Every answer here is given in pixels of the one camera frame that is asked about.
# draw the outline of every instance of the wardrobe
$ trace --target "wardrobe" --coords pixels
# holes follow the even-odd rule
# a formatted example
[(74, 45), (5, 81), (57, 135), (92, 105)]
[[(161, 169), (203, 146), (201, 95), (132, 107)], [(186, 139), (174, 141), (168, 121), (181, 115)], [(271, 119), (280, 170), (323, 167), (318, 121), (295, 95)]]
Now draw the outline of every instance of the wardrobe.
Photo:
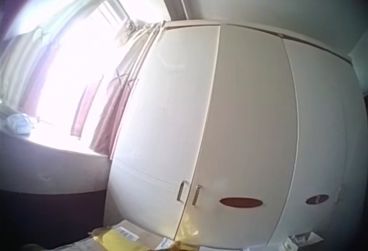
[(348, 57), (277, 28), (169, 22), (121, 121), (105, 224), (215, 248), (347, 241), (367, 128)]

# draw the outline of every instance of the white object on sill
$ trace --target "white object on sill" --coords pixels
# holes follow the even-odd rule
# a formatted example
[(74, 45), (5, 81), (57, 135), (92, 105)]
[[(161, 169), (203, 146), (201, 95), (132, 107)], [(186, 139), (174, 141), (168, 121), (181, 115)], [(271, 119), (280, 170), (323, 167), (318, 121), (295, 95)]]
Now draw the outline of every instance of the white object on sill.
[(7, 128), (16, 135), (30, 135), (33, 124), (30, 118), (23, 113), (12, 114), (6, 119)]

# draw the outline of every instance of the door handle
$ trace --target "door handle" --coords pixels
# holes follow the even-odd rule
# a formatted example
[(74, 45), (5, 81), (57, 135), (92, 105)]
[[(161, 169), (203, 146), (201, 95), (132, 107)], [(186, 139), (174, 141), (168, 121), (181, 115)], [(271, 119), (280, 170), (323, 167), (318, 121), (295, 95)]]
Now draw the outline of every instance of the door handle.
[(193, 202), (191, 203), (193, 206), (197, 204), (197, 200), (198, 200), (198, 196), (200, 195), (201, 188), (202, 188), (201, 185), (197, 185), (197, 189), (195, 190), (196, 193), (194, 194)]
[(180, 184), (180, 187), (179, 187), (177, 201), (181, 201), (180, 198), (182, 197), (182, 193), (183, 193), (183, 189), (184, 189), (184, 184), (185, 184), (185, 181), (183, 180), (183, 182)]

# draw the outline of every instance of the pink curtain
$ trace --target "pink curtain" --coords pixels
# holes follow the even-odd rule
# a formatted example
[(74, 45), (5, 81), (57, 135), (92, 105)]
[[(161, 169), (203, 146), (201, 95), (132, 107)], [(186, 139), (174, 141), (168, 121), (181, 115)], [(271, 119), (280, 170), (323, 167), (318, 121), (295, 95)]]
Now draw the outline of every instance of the pink curtain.
[(91, 148), (98, 153), (113, 156), (118, 130), (128, 99), (147, 53), (155, 41), (162, 24), (155, 24), (135, 33), (127, 46), (129, 51), (116, 69), (108, 85), (108, 101), (96, 127)]
[(111, 155), (114, 141), (131, 94), (133, 81), (128, 81), (128, 75), (113, 79), (109, 84), (108, 101), (98, 123), (91, 148), (98, 153)]
[(39, 62), (37, 68), (31, 74), (28, 84), (24, 89), (20, 107), (23, 109), (24, 113), (29, 116), (37, 117), (37, 105), (39, 104), (41, 92), (45, 85), (49, 67), (58, 53), (58, 50), (59, 47), (49, 45), (41, 62)]
[(88, 86), (86, 86), (82, 94), (82, 97), (80, 98), (78, 108), (76, 109), (76, 113), (75, 113), (74, 121), (71, 127), (70, 135), (77, 136), (77, 137), (82, 136), (83, 128), (85, 126), (85, 123), (88, 117), (88, 113), (92, 107), (93, 100), (96, 96), (98, 88), (101, 85), (102, 79), (103, 78), (101, 78), (97, 82), (93, 82), (89, 84)]

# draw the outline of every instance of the barcode label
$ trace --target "barcode label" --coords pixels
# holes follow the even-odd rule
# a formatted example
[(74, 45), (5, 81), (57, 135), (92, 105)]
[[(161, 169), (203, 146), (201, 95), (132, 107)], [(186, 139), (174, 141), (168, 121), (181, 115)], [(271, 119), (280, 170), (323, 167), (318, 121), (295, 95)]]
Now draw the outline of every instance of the barcode label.
[(130, 232), (129, 230), (121, 226), (116, 229), (116, 232), (118, 232), (119, 234), (121, 234), (122, 236), (126, 238), (129, 238), (131, 241), (136, 241), (139, 239), (138, 235)]
[(163, 238), (163, 240), (160, 242), (160, 244), (156, 247), (156, 250), (158, 250), (158, 249), (167, 249), (173, 243), (174, 243), (174, 241), (170, 240), (169, 238)]

